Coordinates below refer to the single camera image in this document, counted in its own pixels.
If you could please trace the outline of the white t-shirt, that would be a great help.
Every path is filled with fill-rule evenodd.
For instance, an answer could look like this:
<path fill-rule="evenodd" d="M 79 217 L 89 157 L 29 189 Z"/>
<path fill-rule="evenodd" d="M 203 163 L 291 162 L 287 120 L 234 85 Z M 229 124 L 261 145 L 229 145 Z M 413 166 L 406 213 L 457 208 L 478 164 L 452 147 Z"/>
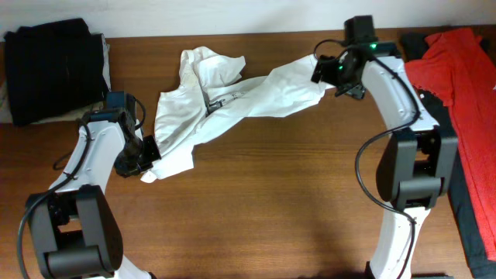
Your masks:
<path fill-rule="evenodd" d="M 317 105 L 329 85 L 311 80 L 312 55 L 244 80 L 244 57 L 227 57 L 205 46 L 184 50 L 177 89 L 160 94 L 154 121 L 160 160 L 142 177 L 152 183 L 190 170 L 192 151 L 245 118 L 284 118 Z"/>

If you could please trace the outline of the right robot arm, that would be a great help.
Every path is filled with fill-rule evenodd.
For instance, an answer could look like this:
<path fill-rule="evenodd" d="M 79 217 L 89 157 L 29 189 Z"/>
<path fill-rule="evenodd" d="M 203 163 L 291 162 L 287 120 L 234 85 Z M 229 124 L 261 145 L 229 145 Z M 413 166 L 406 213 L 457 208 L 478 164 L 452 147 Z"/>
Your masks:
<path fill-rule="evenodd" d="M 449 187 L 458 146 L 455 133 L 427 112 L 393 43 L 349 44 L 338 57 L 320 56 L 312 81 L 334 86 L 337 95 L 357 99 L 372 95 L 387 128 L 359 148 L 354 170 L 363 193 L 384 215 L 364 275 L 412 277 L 412 257 L 422 225 Z M 366 148 L 383 138 L 388 142 L 377 166 L 379 195 L 374 197 L 363 182 L 360 160 Z"/>

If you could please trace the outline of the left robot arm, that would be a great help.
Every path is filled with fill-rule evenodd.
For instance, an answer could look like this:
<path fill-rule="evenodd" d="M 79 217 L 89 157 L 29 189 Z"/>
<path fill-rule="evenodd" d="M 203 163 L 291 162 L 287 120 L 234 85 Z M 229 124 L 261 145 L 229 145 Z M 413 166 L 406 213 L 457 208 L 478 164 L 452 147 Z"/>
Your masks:
<path fill-rule="evenodd" d="M 88 112 L 62 174 L 50 188 L 30 195 L 18 234 L 29 229 L 45 278 L 152 278 L 126 258 L 122 234 L 105 197 L 112 172 L 148 171 L 160 154 L 142 136 L 133 108 Z"/>

